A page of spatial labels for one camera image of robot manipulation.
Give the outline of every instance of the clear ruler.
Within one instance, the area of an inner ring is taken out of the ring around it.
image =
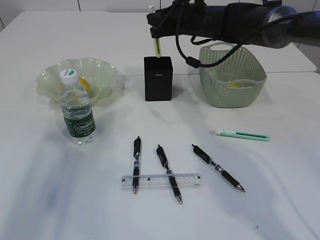
[[[174,176],[179,188],[199,188],[203,186],[203,177],[199,173],[140,175],[139,190],[171,189],[168,177]],[[136,176],[123,176],[121,189],[132,191],[132,180]]]

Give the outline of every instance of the white table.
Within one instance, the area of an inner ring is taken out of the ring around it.
[[[23,12],[0,34],[0,59],[32,68],[36,78],[45,68],[69,58],[93,57],[113,64],[120,75],[144,75],[146,56],[154,56],[146,13],[103,11]],[[187,56],[199,57],[200,46],[181,36]],[[162,55],[171,56],[174,74],[197,74],[179,55],[174,37],[161,39]],[[247,46],[266,72],[314,72],[316,66],[293,44],[282,49]]]
[[[17,68],[1,81],[0,239],[319,239],[318,74],[269,73],[258,99],[238,109],[208,105],[198,75],[175,75],[167,102],[144,101],[143,76],[118,76],[113,95],[93,107],[98,141],[81,149],[69,143],[59,106],[37,96],[26,73]],[[271,141],[216,136],[217,128]],[[204,187],[181,189],[183,205],[170,189],[121,191],[137,136],[142,174],[165,173],[155,153],[161,144],[173,172],[201,173]]]

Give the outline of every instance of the water bottle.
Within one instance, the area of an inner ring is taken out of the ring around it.
[[[79,83],[76,70],[61,71],[60,79],[61,108],[71,140],[77,145],[91,143],[96,137],[96,125],[89,94]]]

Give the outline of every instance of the green basket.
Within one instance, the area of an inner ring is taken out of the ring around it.
[[[211,47],[229,43],[215,43],[200,49],[200,61],[210,64],[220,60],[229,50]],[[223,63],[199,69],[202,89],[209,103],[218,108],[243,108],[252,104],[263,88],[267,75],[256,57],[240,47]]]

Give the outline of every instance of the black pen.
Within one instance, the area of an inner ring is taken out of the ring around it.
[[[138,136],[136,140],[133,142],[133,157],[134,157],[134,164],[133,164],[133,176],[139,176],[140,173],[140,151],[141,151],[141,138]],[[136,194],[139,187],[139,177],[134,177],[132,179],[132,188],[133,193]]]
[[[174,196],[176,197],[178,202],[182,204],[182,197],[181,197],[180,190],[178,188],[178,184],[176,182],[176,178],[173,176],[172,171],[169,169],[169,163],[162,146],[158,145],[158,148],[156,149],[156,154],[158,155],[162,166],[166,169],[166,174],[168,175],[169,182],[172,187]]]
[[[226,170],[224,170],[219,164],[216,164],[211,157],[209,157],[200,147],[197,145],[193,145],[193,152],[197,154],[200,158],[202,158],[207,164],[213,165],[214,169],[221,174],[225,179],[229,181],[235,188],[241,190],[242,192],[246,192],[244,187],[235,180]]]

